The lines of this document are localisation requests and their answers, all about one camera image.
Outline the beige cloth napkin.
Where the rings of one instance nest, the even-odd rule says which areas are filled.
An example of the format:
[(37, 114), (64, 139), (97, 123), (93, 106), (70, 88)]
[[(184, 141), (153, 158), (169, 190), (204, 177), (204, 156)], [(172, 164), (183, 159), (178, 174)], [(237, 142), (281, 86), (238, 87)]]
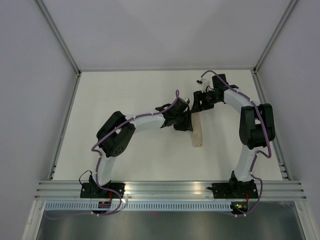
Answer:
[(199, 112), (191, 114), (192, 132), (191, 142), (195, 148), (201, 148), (203, 146), (203, 132), (201, 125), (201, 115)]

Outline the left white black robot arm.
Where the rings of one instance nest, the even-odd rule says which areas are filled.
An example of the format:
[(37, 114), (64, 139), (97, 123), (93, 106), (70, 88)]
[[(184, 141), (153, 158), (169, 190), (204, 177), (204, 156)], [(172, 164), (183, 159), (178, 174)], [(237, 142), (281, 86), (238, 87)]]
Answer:
[(115, 160), (126, 150), (134, 134), (171, 126), (176, 131), (192, 131), (189, 104), (188, 98), (177, 96), (172, 103), (152, 112), (132, 116), (114, 112), (97, 132), (97, 143), (91, 148), (99, 155), (95, 172), (89, 178), (92, 193), (98, 198), (108, 195)]

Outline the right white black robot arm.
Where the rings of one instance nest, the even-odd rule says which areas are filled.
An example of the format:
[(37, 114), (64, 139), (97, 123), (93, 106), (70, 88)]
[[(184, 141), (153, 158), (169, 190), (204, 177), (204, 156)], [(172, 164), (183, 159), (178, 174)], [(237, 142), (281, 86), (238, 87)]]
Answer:
[(224, 103), (240, 114), (242, 149), (238, 164), (228, 182), (212, 183), (208, 190), (214, 199), (258, 199), (261, 191), (257, 190), (257, 177), (253, 169), (259, 154), (266, 158), (272, 156), (270, 143), (276, 136), (272, 106), (255, 103), (236, 85), (228, 84), (225, 74), (215, 74), (211, 81), (201, 78), (197, 83), (202, 89), (193, 93), (191, 142), (194, 147), (203, 145), (200, 112), (213, 109), (217, 103)]

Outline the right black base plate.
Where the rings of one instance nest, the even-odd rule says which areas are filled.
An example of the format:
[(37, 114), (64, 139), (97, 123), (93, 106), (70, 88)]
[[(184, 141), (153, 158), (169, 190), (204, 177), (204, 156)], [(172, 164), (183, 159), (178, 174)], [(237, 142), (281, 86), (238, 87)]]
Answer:
[(259, 197), (255, 183), (237, 186), (229, 183), (212, 183), (206, 189), (212, 192), (214, 199), (257, 199)]

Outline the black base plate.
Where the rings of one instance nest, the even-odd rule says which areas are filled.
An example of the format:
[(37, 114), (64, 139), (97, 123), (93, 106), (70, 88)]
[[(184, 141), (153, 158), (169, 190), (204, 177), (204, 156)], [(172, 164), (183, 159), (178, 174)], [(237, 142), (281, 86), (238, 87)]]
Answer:
[(257, 199), (259, 197), (255, 183), (237, 186), (229, 183), (212, 183), (206, 189), (212, 192), (214, 199)]
[(102, 186), (112, 191), (99, 188), (95, 182), (83, 183), (80, 191), (81, 199), (119, 199), (124, 196), (125, 184), (123, 182), (110, 182)]

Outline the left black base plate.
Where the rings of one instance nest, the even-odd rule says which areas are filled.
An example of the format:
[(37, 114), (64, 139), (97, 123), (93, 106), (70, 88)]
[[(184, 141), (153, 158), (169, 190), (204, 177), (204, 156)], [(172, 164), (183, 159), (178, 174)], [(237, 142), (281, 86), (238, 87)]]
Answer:
[(99, 188), (95, 182), (83, 183), (80, 191), (81, 199), (119, 199), (124, 196), (125, 184), (123, 182), (110, 182), (102, 186), (112, 191)]

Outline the right aluminium frame post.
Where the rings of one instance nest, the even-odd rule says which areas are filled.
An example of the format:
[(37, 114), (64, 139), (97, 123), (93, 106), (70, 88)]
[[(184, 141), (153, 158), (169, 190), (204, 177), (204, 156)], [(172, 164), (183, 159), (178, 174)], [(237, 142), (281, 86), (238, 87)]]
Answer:
[(293, 11), (295, 10), (296, 6), (298, 5), (299, 0), (290, 0), (287, 7), (285, 8), (280, 20), (278, 21), (274, 31), (272, 32), (265, 48), (263, 49), (259, 59), (257, 60), (256, 64), (254, 65), (252, 72), (256, 74), (259, 69), (262, 67), (263, 63), (265, 62), (269, 52), (271, 51), (273, 45), (276, 43), (279, 35), (281, 34), (282, 30), (284, 29), (286, 23), (288, 22), (289, 18), (291, 17)]

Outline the aluminium frame post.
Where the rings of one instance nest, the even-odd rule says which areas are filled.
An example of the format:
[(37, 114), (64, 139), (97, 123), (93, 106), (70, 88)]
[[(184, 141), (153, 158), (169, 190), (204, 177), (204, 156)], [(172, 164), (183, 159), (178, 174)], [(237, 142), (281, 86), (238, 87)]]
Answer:
[(64, 56), (66, 57), (68, 63), (71, 65), (73, 71), (77, 76), (81, 74), (81, 70), (79, 69), (75, 59), (73, 58), (63, 36), (61, 35), (53, 17), (51, 16), (46, 4), (43, 0), (34, 0), (33, 1), (37, 6), (39, 12), (43, 16), (45, 22), (47, 23), (50, 31), (52, 32), (55, 40), (57, 41), (58, 45), (60, 46)]
[(259, 59), (257, 60), (256, 64), (254, 65), (252, 72), (256, 74), (259, 69), (262, 67), (263, 63), (265, 62), (269, 52), (271, 51), (273, 45), (276, 43), (279, 35), (281, 34), (282, 30), (284, 29), (286, 23), (288, 22), (289, 18), (291, 17), (293, 11), (295, 10), (296, 6), (298, 5), (299, 0), (290, 0), (287, 7), (285, 8), (280, 20), (278, 21), (274, 31), (272, 32), (265, 48), (263, 49)]

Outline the aluminium mounting rail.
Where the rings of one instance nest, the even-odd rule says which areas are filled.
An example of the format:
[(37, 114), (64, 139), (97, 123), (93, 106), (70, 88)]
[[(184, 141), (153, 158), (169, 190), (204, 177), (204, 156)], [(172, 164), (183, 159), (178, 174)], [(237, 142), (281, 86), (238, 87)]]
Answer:
[[(210, 201), (211, 181), (125, 181), (124, 198), (133, 201)], [(262, 201), (306, 201), (303, 186), (296, 180), (267, 180), (256, 184)], [(81, 184), (71, 180), (40, 181), (35, 200), (79, 200)]]

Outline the left aluminium frame post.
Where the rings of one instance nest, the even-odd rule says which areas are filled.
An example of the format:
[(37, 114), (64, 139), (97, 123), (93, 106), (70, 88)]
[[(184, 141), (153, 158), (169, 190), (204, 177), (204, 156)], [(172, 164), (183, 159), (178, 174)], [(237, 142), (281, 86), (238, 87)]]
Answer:
[(73, 71), (77, 76), (81, 74), (81, 70), (79, 69), (75, 59), (73, 58), (63, 36), (61, 35), (53, 17), (51, 16), (46, 4), (43, 0), (34, 0), (33, 1), (37, 6), (39, 12), (43, 16), (45, 22), (47, 23), (50, 31), (52, 32), (55, 40), (57, 41), (58, 45), (60, 46), (64, 56), (66, 57), (68, 63), (71, 65)]

